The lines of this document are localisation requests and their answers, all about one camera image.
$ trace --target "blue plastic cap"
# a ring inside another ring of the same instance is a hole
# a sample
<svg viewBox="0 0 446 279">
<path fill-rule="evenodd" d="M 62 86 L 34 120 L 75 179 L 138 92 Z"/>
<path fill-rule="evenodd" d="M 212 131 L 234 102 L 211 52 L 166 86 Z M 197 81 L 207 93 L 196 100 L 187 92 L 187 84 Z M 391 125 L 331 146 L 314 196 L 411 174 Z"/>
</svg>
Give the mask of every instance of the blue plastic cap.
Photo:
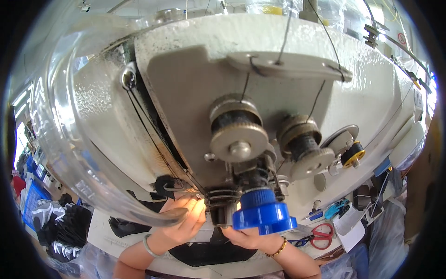
<svg viewBox="0 0 446 279">
<path fill-rule="evenodd" d="M 266 235 L 270 233 L 280 233 L 297 228 L 297 220 L 295 217 L 278 221 L 271 225 L 265 225 L 259 227 L 259 235 Z"/>
<path fill-rule="evenodd" d="M 232 215 L 234 229 L 259 227 L 259 234 L 278 233 L 297 227 L 285 203 L 277 202 L 270 189 L 245 193 L 240 198 L 241 209 Z"/>
</svg>

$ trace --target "thread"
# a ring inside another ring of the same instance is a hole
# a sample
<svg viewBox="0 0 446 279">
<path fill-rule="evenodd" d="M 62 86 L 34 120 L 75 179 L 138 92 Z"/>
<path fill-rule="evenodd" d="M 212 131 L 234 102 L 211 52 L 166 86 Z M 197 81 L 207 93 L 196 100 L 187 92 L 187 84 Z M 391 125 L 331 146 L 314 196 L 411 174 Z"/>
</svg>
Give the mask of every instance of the thread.
<svg viewBox="0 0 446 279">
<path fill-rule="evenodd" d="M 308 153 L 319 149 L 311 133 L 302 134 L 288 143 L 289 150 L 291 151 L 291 161 L 297 162 Z"/>
</svg>

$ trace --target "screw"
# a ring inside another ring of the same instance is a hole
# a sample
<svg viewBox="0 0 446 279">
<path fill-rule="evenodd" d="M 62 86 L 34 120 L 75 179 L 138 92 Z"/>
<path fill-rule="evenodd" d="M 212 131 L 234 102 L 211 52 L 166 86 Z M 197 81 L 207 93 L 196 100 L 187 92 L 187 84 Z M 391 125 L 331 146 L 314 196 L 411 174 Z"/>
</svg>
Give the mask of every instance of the screw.
<svg viewBox="0 0 446 279">
<path fill-rule="evenodd" d="M 247 142 L 234 142 L 229 146 L 232 156 L 239 159 L 247 159 L 251 155 L 251 146 Z"/>
<path fill-rule="evenodd" d="M 204 154 L 204 159 L 206 162 L 213 162 L 215 161 L 215 154 L 214 153 L 206 153 Z"/>
</svg>

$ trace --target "blue tool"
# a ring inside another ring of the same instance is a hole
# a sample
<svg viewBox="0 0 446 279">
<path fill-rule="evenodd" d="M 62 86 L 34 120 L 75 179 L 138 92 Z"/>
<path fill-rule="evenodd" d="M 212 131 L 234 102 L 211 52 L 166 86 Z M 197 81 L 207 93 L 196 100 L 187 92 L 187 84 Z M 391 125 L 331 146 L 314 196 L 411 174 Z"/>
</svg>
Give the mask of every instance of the blue tool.
<svg viewBox="0 0 446 279">
<path fill-rule="evenodd" d="M 336 215 L 342 207 L 348 204 L 348 200 L 344 199 L 340 202 L 335 203 L 330 206 L 327 211 L 325 211 L 325 220 L 330 220 L 334 215 Z"/>
<path fill-rule="evenodd" d="M 314 235 L 310 235 L 299 240 L 288 240 L 288 242 L 291 243 L 293 246 L 302 247 L 305 246 L 312 239 L 314 239 Z"/>
<path fill-rule="evenodd" d="M 240 206 L 232 215 L 232 226 L 236 230 L 258 227 L 259 234 L 265 235 L 297 227 L 296 218 L 289 216 L 286 204 L 277 202 L 270 189 L 244 193 Z"/>
<path fill-rule="evenodd" d="M 308 216 L 310 217 L 310 221 L 316 220 L 322 216 L 324 216 L 324 212 L 322 211 L 322 209 L 318 209 L 316 211 L 312 211 L 310 213 L 308 213 Z"/>
</svg>

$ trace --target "wire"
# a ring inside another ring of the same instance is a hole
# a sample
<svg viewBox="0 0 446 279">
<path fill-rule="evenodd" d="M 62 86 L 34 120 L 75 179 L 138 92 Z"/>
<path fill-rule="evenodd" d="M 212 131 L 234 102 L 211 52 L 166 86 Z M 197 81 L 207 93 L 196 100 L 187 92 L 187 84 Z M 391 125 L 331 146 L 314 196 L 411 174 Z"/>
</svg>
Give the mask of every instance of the wire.
<svg viewBox="0 0 446 279">
<path fill-rule="evenodd" d="M 279 170 L 280 170 L 280 168 L 283 166 L 283 164 L 285 163 L 285 159 L 283 160 L 283 162 L 282 162 L 282 164 L 280 164 L 280 166 L 279 166 L 279 168 L 277 169 L 277 171 L 276 171 L 276 174 L 279 172 Z"/>
<path fill-rule="evenodd" d="M 381 186 L 380 193 L 378 194 L 378 197 L 376 199 L 375 206 L 373 207 L 372 213 L 370 214 L 370 218 L 372 218 L 373 213 L 375 213 L 376 206 L 378 204 L 378 201 L 380 200 L 381 193 L 387 183 L 387 178 L 389 177 L 389 174 L 390 174 L 390 172 L 387 172 L 386 178 L 384 179 L 383 185 Z"/>
<path fill-rule="evenodd" d="M 248 81 L 249 81 L 249 72 L 246 74 L 245 87 L 243 88 L 242 98 L 240 99 L 240 102 L 242 102 L 243 98 L 245 97 L 246 87 L 248 87 Z"/>
<path fill-rule="evenodd" d="M 412 85 L 410 86 L 409 90 L 406 93 L 406 96 L 404 96 L 404 99 L 402 100 L 401 104 L 398 106 L 398 108 L 396 109 L 396 111 L 394 112 L 394 114 L 392 115 L 392 117 L 390 117 L 389 121 L 387 121 L 387 123 L 383 126 L 383 128 L 376 134 L 376 136 L 364 147 L 364 149 L 367 148 L 367 146 L 369 146 L 375 139 L 376 137 L 384 130 L 384 128 L 387 126 L 387 124 L 389 124 L 389 122 L 392 120 L 392 118 L 396 115 L 396 113 L 398 112 L 398 110 L 400 109 L 400 107 L 403 105 L 404 101 L 406 100 L 407 95 L 409 95 L 410 90 L 412 89 L 412 87 L 414 86 L 414 84 L 412 83 Z"/>
<path fill-rule="evenodd" d="M 280 65 L 280 59 L 282 58 L 282 54 L 283 54 L 283 51 L 285 49 L 286 39 L 288 37 L 289 24 L 291 22 L 291 15 L 292 14 L 293 14 L 293 1 L 290 1 L 289 16 L 288 16 L 288 21 L 286 23 L 285 36 L 283 38 L 283 43 L 282 43 L 282 47 L 281 47 L 281 50 L 280 50 L 280 53 L 279 53 L 279 57 L 277 58 L 277 61 L 274 63 L 275 65 Z"/>
<path fill-rule="evenodd" d="M 389 10 L 389 12 L 391 13 L 391 15 L 393 15 L 393 12 L 392 12 L 392 10 L 389 8 L 389 6 L 387 6 L 386 1 L 385 1 L 385 0 L 381 0 L 381 2 L 383 2 L 384 6 L 386 6 L 387 10 Z M 387 19 L 387 18 L 384 18 L 384 19 L 387 20 L 387 21 L 389 21 L 389 22 L 393 22 L 393 21 L 396 20 L 396 17 L 397 17 L 397 16 L 398 16 L 398 12 L 395 11 L 395 17 L 394 17 L 392 20 Z"/>
<path fill-rule="evenodd" d="M 206 10 L 204 11 L 204 15 L 206 16 L 206 13 L 207 13 L 207 9 L 209 8 L 209 4 L 211 3 L 211 0 L 209 0 L 209 2 L 207 2 L 207 7 L 206 7 Z"/>
<path fill-rule="evenodd" d="M 310 7 L 312 8 L 313 12 L 316 14 L 316 16 L 318 16 L 319 21 L 321 22 L 322 26 L 324 27 L 325 33 L 327 33 L 328 39 L 330 40 L 331 45 L 333 46 L 333 50 L 334 50 L 334 54 L 336 55 L 336 59 L 338 60 L 338 66 L 339 66 L 339 73 L 341 73 L 341 80 L 342 82 L 345 81 L 344 78 L 344 74 L 342 73 L 342 69 L 341 69 L 341 62 L 339 61 L 339 57 L 338 57 L 338 52 L 336 51 L 335 48 L 335 44 L 333 43 L 333 41 L 331 40 L 331 37 L 327 31 L 327 28 L 325 27 L 324 23 L 322 22 L 322 19 L 320 18 L 320 16 L 318 15 L 318 13 L 316 12 L 316 10 L 314 9 L 313 5 L 311 4 L 310 0 L 307 0 L 308 4 L 310 4 Z"/>
<path fill-rule="evenodd" d="M 324 84 L 325 84 L 325 79 L 324 79 L 324 81 L 322 82 L 322 85 L 321 85 L 321 88 L 319 89 L 318 94 L 316 95 L 316 99 L 314 99 L 313 107 L 312 107 L 311 112 L 310 112 L 310 114 L 308 115 L 307 121 L 305 121 L 305 123 L 308 122 L 308 120 L 310 119 L 311 115 L 313 114 L 314 107 L 316 106 L 316 102 L 318 101 L 319 94 L 321 94 L 321 92 L 322 92 L 322 88 L 324 88 Z"/>
</svg>

